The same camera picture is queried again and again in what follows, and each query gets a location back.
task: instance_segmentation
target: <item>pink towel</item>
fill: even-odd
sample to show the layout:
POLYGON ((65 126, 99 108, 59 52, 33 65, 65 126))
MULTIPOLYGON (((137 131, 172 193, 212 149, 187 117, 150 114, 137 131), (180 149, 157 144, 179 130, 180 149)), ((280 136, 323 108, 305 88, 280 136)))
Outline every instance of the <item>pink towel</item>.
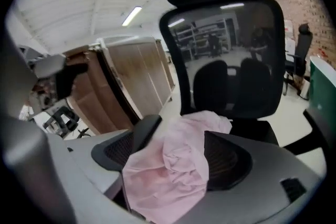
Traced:
POLYGON ((131 209, 156 224, 171 224, 205 195, 209 167, 204 131, 229 133, 230 121, 202 111, 172 121, 162 138, 128 159, 122 173, 131 209))

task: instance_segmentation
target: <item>mesh chair back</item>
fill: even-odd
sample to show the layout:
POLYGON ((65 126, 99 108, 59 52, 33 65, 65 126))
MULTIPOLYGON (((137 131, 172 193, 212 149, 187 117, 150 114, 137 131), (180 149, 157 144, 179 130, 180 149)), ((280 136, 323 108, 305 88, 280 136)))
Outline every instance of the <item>mesh chair back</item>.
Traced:
POLYGON ((313 34, 309 30, 308 24, 300 25, 299 27, 299 37, 298 44, 295 48, 295 55, 300 57, 299 64, 304 64, 304 60, 307 56, 311 41, 313 39, 313 34))

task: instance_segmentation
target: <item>black office chair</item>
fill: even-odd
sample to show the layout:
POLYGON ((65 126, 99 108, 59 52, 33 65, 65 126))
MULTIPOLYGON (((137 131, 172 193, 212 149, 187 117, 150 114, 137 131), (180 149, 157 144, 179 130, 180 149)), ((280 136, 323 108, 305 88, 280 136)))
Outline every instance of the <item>black office chair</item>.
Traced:
POLYGON ((283 95, 287 94, 288 84, 294 86, 294 76, 297 75, 303 77, 306 71, 306 56, 313 39, 313 34, 309 30, 308 24, 302 24, 299 26, 299 39, 298 44, 295 49, 295 54, 290 55, 294 58, 294 62, 287 61, 285 62, 286 78, 285 78, 285 91, 283 95))

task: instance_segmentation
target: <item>brick wall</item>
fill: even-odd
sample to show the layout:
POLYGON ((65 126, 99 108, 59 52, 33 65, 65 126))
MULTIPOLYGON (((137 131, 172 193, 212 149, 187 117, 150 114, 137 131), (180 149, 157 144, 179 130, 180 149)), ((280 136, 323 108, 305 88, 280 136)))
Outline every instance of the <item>brick wall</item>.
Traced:
POLYGON ((319 48, 327 55, 325 60, 336 69, 336 31, 322 0, 276 0, 284 12, 284 18, 293 22, 293 34, 298 40, 300 24, 309 23, 313 40, 308 52, 316 55, 319 48))

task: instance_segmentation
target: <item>ceiling light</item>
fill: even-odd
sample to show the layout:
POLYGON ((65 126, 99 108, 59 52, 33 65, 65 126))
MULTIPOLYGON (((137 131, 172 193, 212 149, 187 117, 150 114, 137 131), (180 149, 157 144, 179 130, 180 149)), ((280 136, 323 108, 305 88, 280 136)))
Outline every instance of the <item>ceiling light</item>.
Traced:
POLYGON ((140 12, 142 7, 135 7, 129 16, 127 16, 126 20, 122 23, 122 26, 127 26, 130 24, 131 20, 140 12))
POLYGON ((226 6, 220 7, 221 9, 227 9, 227 8, 235 8, 235 7, 243 7, 244 3, 237 3, 237 4, 230 4, 226 6))
POLYGON ((169 24, 168 27, 173 27, 173 26, 175 26, 175 25, 177 25, 177 24, 179 24, 179 23, 181 23, 181 22, 184 22, 184 19, 179 19, 179 20, 177 20, 177 21, 175 21, 175 22, 169 24))

